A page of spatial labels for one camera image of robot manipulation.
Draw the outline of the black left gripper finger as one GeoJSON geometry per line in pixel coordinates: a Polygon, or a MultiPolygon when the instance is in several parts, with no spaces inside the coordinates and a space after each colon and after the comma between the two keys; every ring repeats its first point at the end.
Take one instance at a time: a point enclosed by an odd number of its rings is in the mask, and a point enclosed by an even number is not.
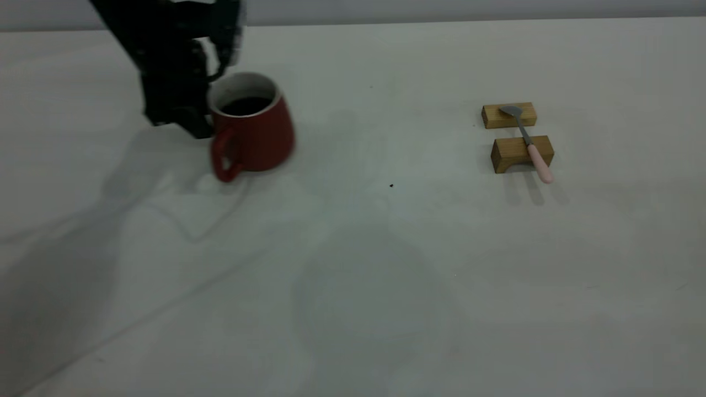
{"type": "Polygon", "coordinates": [[[214,136],[214,128],[207,115],[194,106],[180,106],[179,126],[194,139],[209,139],[214,136]]]}

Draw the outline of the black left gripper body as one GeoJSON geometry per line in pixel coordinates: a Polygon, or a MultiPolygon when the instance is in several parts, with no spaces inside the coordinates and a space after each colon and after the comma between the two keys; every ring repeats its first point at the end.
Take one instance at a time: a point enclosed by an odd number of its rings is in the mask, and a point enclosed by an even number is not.
{"type": "Polygon", "coordinates": [[[179,126],[180,106],[194,106],[209,114],[206,95],[210,87],[207,56],[189,52],[174,65],[154,53],[139,53],[144,116],[153,126],[179,126]]]}

